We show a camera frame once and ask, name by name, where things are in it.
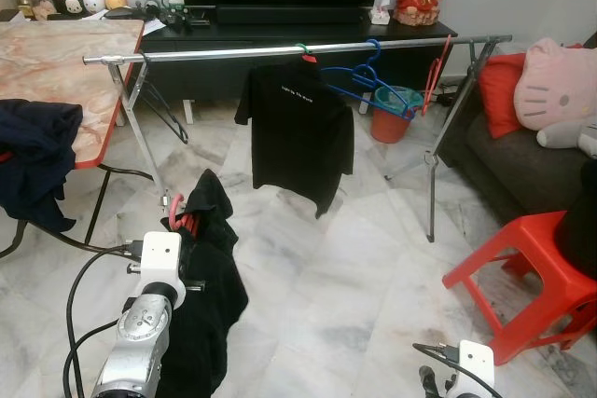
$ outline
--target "red cushion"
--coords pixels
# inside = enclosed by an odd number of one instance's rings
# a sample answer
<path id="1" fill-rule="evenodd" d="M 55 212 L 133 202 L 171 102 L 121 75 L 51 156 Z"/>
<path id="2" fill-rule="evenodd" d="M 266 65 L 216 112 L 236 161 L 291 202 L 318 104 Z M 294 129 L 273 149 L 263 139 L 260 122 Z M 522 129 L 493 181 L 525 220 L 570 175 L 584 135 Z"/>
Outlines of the red cushion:
<path id="1" fill-rule="evenodd" d="M 514 110 L 514 89 L 522 76 L 524 58 L 524 53 L 494 56 L 479 75 L 485 115 L 494 139 L 522 128 Z"/>

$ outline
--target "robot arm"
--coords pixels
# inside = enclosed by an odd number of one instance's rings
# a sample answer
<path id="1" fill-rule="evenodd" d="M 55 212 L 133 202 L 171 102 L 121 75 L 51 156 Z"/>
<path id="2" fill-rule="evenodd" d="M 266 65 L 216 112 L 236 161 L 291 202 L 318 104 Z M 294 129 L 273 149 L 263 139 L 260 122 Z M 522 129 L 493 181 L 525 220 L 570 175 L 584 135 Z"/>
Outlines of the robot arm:
<path id="1" fill-rule="evenodd" d="M 148 232 L 143 240 L 138 297 L 117 324 L 117 340 L 108 356 L 93 398 L 154 398 L 160 381 L 161 357 L 168 349 L 173 309 L 185 299 L 179 278 L 181 237 Z"/>
<path id="2" fill-rule="evenodd" d="M 493 389 L 493 351 L 490 347 L 464 339 L 458 348 L 444 344 L 437 347 L 412 344 L 412 347 L 456 369 L 456 374 L 446 381 L 446 398 L 502 398 Z M 419 376 L 425 397 L 439 397 L 431 367 L 423 365 L 419 369 Z"/>

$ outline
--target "tissue box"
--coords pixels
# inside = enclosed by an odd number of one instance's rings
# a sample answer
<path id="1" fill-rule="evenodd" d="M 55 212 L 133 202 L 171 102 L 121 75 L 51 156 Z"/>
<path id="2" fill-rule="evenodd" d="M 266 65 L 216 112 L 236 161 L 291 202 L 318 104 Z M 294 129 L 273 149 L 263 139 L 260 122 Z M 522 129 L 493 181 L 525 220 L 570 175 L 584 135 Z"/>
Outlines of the tissue box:
<path id="1" fill-rule="evenodd" d="M 388 13 L 387 9 L 371 9 L 369 11 L 369 18 L 373 25 L 387 25 L 390 23 L 390 13 Z"/>

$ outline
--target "metal rail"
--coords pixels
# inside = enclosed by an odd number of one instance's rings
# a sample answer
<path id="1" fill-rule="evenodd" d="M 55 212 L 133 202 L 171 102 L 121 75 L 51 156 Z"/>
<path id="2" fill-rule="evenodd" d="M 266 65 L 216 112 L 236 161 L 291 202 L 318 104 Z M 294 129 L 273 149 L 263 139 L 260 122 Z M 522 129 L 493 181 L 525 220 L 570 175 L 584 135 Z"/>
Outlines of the metal rail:
<path id="1" fill-rule="evenodd" d="M 473 37 L 454 37 L 451 44 L 486 44 L 488 42 L 508 42 L 512 40 L 509 34 L 487 35 Z M 382 49 L 390 48 L 415 48 L 442 46 L 446 43 L 445 37 L 430 39 L 408 39 L 401 41 L 380 41 Z M 369 42 L 358 42 L 351 44 L 326 44 L 323 46 L 308 46 L 307 50 L 312 53 L 339 53 L 343 51 L 374 50 L 376 47 Z M 297 46 L 290 47 L 267 47 L 267 48 L 235 48 L 230 50 L 202 50 L 202 51 L 171 51 L 160 53 L 146 53 L 119 56 L 104 55 L 84 57 L 85 64 L 121 65 L 130 62 L 173 62 L 173 61 L 197 61 L 197 60 L 225 60 L 233 58 L 255 58 L 259 56 L 284 56 L 304 53 L 305 49 Z"/>
<path id="2" fill-rule="evenodd" d="M 390 48 L 418 48 L 418 47 L 435 47 L 443 46 L 446 44 L 447 38 L 430 38 L 430 39 L 409 39 L 400 41 L 381 41 L 380 47 L 382 50 Z M 467 45 L 469 48 L 471 65 L 469 67 L 469 73 L 465 80 L 465 84 L 460 89 L 458 98 L 456 99 L 455 105 L 451 110 L 446 122 L 444 123 L 442 130 L 437 137 L 432 148 L 425 151 L 423 160 L 428 167 L 428 214 L 427 214 L 427 239 L 433 242 L 435 239 L 435 181 L 436 181 L 436 168 L 439 163 L 437 154 L 441 144 L 446 135 L 448 127 L 462 109 L 466 102 L 470 91 L 472 90 L 479 71 L 487 62 L 489 56 L 491 56 L 495 46 L 500 42 L 509 42 L 512 40 L 510 34 L 492 34 L 486 36 L 469 36 L 469 37 L 455 37 L 451 39 L 452 45 Z M 483 50 L 479 57 L 476 56 L 475 44 L 483 44 Z M 349 44 L 328 44 L 322 46 L 308 46 L 307 50 L 312 53 L 339 53 L 343 51 L 363 51 L 363 50 L 374 50 L 376 45 L 369 42 L 349 43 Z M 141 148 L 151 177 L 153 178 L 158 191 L 161 194 L 161 205 L 167 206 L 169 202 L 165 185 L 161 181 L 158 173 L 158 166 L 156 161 L 153 159 L 151 150 L 147 144 L 144 134 L 141 132 L 141 128 L 137 122 L 133 108 L 143 86 L 148 64 L 150 62 L 175 62 L 175 61 L 198 61 L 198 60 L 225 60 L 235 58 L 255 58 L 265 56 L 284 56 L 284 55 L 298 55 L 305 52 L 304 47 L 289 46 L 289 47 L 270 47 L 270 48 L 236 48 L 228 50 L 203 50 L 203 51 L 174 51 L 174 52 L 160 52 L 160 53 L 145 53 L 145 54 L 133 54 L 133 55 L 104 55 L 104 56 L 90 56 L 84 57 L 83 62 L 85 64 L 103 64 L 108 67 L 112 80 L 121 91 L 122 104 L 124 110 L 131 122 L 132 130 L 137 139 L 137 143 Z M 132 94 L 129 97 L 127 90 L 124 86 L 119 65 L 142 62 L 143 66 L 137 81 L 132 89 Z"/>

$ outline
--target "blue hanger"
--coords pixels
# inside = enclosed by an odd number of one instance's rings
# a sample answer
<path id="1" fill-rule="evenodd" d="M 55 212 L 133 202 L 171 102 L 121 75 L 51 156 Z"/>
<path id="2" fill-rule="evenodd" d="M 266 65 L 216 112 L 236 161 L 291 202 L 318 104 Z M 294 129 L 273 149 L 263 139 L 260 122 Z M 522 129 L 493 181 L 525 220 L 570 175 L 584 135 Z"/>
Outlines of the blue hanger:
<path id="1" fill-rule="evenodd" d="M 377 72 L 375 72 L 375 69 L 373 67 L 371 67 L 371 64 L 373 64 L 375 61 L 377 61 L 380 58 L 380 56 L 382 55 L 382 46 L 380 45 L 379 41 L 377 41 L 376 39 L 368 39 L 367 42 L 373 44 L 377 51 L 375 52 L 375 55 L 373 55 L 367 59 L 366 63 L 359 64 L 354 69 L 349 69 L 348 67 L 326 67 L 326 68 L 322 69 L 322 72 L 326 72 L 326 71 L 348 72 L 351 74 L 351 79 L 353 80 L 353 82 L 355 84 L 362 86 L 364 88 L 370 89 L 370 90 L 375 90 L 379 86 L 383 86 L 383 87 L 389 89 L 404 104 L 404 112 L 402 112 L 402 114 L 398 114 L 396 111 L 390 109 L 387 106 L 384 106 L 381 103 L 375 103 L 370 100 L 367 100 L 367 99 L 363 98 L 362 96 L 357 95 L 354 92 L 350 92 L 349 90 L 339 88 L 339 87 L 333 86 L 333 85 L 329 85 L 329 87 L 332 90 L 335 90 L 336 92 L 343 93 L 345 95 L 349 95 L 353 98 L 356 98 L 357 100 L 359 100 L 361 102 L 365 102 L 367 104 L 371 104 L 374 107 L 378 107 L 378 108 L 392 114 L 393 116 L 398 116 L 398 117 L 404 118 L 406 120 L 412 120 L 415 115 L 414 110 L 409 109 L 409 104 L 404 100 L 404 98 L 402 98 L 402 95 L 400 95 L 394 88 L 392 88 L 391 86 L 388 86 L 386 83 L 381 81 L 377 77 Z"/>

